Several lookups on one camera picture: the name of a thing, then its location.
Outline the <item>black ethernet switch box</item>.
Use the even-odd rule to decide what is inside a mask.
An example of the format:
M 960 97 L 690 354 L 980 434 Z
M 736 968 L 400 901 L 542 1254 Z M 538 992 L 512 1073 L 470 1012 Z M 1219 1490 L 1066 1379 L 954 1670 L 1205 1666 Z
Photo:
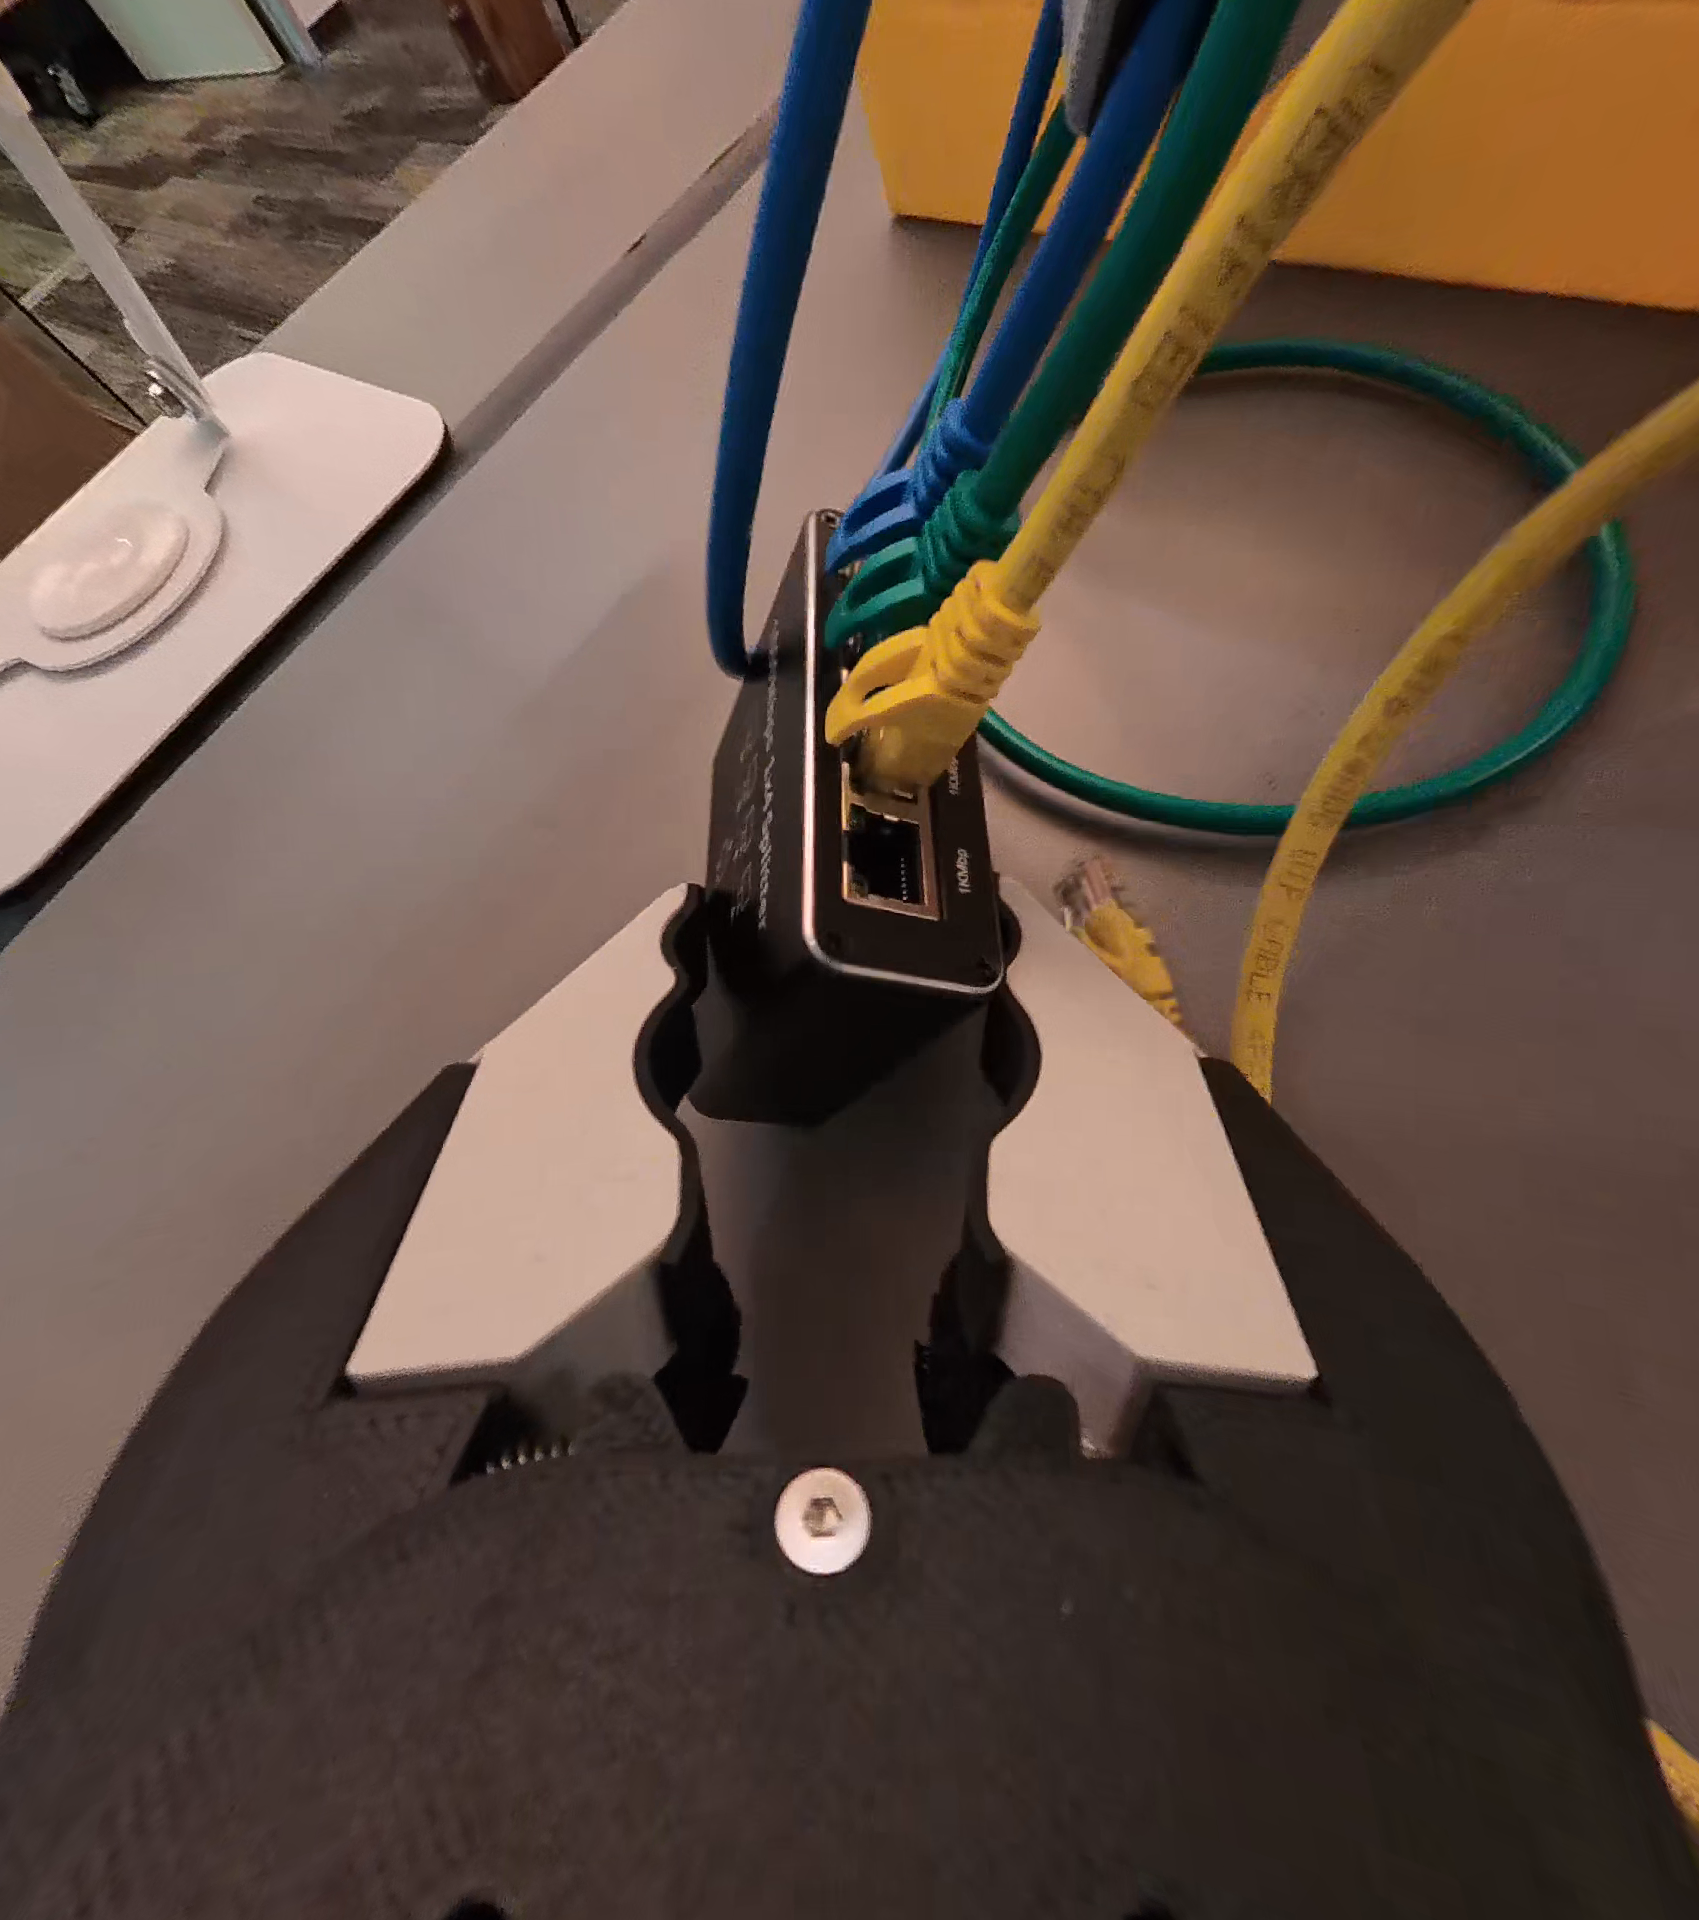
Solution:
M 714 762 L 690 1095 L 720 1121 L 820 1125 L 942 1041 L 978 1055 L 1006 981 L 976 745 L 910 798 L 826 738 L 838 520 L 808 516 Z

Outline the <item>white sign stand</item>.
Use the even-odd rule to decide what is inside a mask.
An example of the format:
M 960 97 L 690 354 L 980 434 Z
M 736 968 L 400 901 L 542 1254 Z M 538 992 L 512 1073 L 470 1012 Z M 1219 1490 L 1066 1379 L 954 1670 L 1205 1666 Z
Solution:
M 160 411 L 26 531 L 0 536 L 0 898 L 426 478 L 426 400 L 258 350 L 200 373 L 0 60 L 0 152 L 140 351 Z

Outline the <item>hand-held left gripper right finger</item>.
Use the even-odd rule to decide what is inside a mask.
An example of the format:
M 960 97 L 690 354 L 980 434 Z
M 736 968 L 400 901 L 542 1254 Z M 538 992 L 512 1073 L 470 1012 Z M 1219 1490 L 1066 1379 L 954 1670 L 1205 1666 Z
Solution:
M 1086 1451 L 1122 1454 L 1159 1386 L 1301 1396 L 1317 1363 L 1203 1076 L 1020 879 L 982 1024 L 982 1142 L 914 1372 L 930 1451 L 1008 1379 L 1058 1379 Z

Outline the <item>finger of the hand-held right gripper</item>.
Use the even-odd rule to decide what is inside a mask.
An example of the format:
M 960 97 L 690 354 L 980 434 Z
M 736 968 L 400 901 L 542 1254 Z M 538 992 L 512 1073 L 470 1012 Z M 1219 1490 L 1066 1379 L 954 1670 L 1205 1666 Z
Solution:
M 1062 105 L 1090 133 L 1132 37 L 1138 1 L 1062 1 Z

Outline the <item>yellow plastic bin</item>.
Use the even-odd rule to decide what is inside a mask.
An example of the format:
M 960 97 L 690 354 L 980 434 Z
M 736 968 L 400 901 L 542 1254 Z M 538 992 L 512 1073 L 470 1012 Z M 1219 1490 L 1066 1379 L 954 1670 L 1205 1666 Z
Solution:
M 1363 4 L 1259 105 L 1289 4 L 1147 4 L 1104 131 L 1149 183 L 1078 310 L 1136 363 L 1211 337 L 1277 255 L 1699 312 L 1699 4 Z M 1185 60 L 1181 41 L 1197 41 Z

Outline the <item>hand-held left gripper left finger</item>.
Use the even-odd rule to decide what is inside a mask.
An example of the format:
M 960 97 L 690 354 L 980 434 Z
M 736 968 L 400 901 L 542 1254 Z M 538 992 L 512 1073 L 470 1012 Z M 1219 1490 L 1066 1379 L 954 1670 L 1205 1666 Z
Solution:
M 706 898 L 670 888 L 488 1041 L 346 1366 L 358 1389 L 498 1386 L 536 1438 L 638 1376 L 718 1451 L 742 1313 L 682 1106 Z

